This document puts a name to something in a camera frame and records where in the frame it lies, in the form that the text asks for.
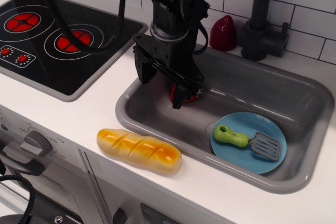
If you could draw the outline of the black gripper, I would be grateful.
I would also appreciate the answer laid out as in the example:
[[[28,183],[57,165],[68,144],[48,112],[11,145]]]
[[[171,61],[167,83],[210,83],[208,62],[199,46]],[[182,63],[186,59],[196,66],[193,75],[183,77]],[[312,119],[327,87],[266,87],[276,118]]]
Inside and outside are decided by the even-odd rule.
[[[133,35],[133,40],[135,67],[142,84],[150,82],[157,71],[175,82],[172,102],[174,109],[180,109],[186,99],[200,94],[204,76],[184,40],[166,42],[140,33]]]

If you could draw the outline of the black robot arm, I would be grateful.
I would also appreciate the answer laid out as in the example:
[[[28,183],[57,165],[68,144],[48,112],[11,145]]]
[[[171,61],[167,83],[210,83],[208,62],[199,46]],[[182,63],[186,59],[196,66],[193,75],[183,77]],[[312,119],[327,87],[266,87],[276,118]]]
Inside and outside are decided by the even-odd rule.
[[[193,57],[205,52],[207,45],[196,48],[197,35],[207,39],[202,19],[208,16],[205,0],[151,0],[153,19],[150,34],[135,34],[135,66],[141,83],[146,84],[159,71],[175,83],[173,108],[197,97],[204,76]]]

